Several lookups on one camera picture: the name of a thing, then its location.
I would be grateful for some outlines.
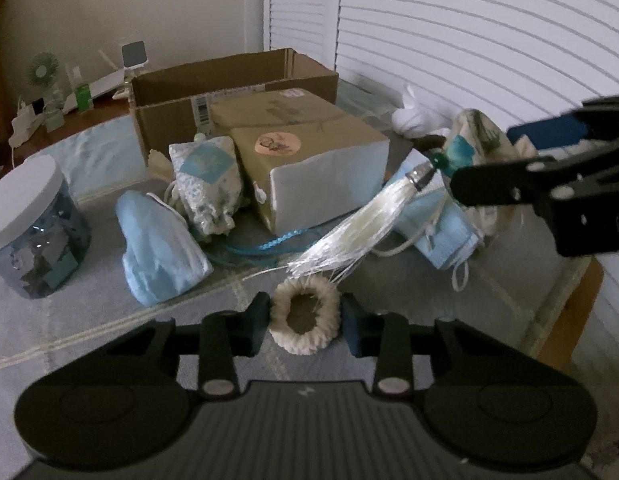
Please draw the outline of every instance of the plastic jar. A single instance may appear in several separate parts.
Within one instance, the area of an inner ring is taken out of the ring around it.
[[[50,155],[0,180],[0,276],[25,298],[48,296],[86,255],[91,232]]]

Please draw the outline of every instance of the closed cardboard box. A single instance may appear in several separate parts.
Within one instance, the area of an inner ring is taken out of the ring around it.
[[[338,74],[294,49],[210,59],[150,72],[131,82],[129,108],[141,150],[166,156],[209,124],[211,102],[230,95],[304,88],[336,101]]]
[[[329,221],[381,190],[387,137],[304,89],[219,101],[211,117],[216,132],[234,140],[276,235]]]

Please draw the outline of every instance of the blue face mask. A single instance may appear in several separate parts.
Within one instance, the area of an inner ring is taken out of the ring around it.
[[[389,182],[401,178],[407,171],[425,161],[427,158],[424,155],[412,150]],[[443,209],[437,214],[443,200]],[[467,219],[463,210],[449,198],[442,180],[438,189],[417,197],[405,207],[395,230],[409,239],[419,230],[423,230],[426,224],[430,224],[427,234],[420,237],[414,245],[437,269],[445,270],[460,265],[471,256],[482,239],[480,232]]]
[[[209,260],[176,212],[138,191],[126,191],[116,216],[127,241],[125,278],[145,306],[171,300],[212,271]]]

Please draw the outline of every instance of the tassel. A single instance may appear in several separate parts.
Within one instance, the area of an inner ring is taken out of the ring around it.
[[[432,181],[436,169],[425,162],[385,187],[367,205],[343,220],[314,245],[288,263],[294,278],[342,269],[340,282],[356,263],[392,229],[407,204]]]

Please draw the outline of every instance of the white louvered closet door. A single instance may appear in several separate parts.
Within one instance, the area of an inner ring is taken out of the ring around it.
[[[340,0],[337,71],[506,129],[619,94],[619,0]]]
[[[333,69],[338,1],[265,0],[265,50],[292,47]]]

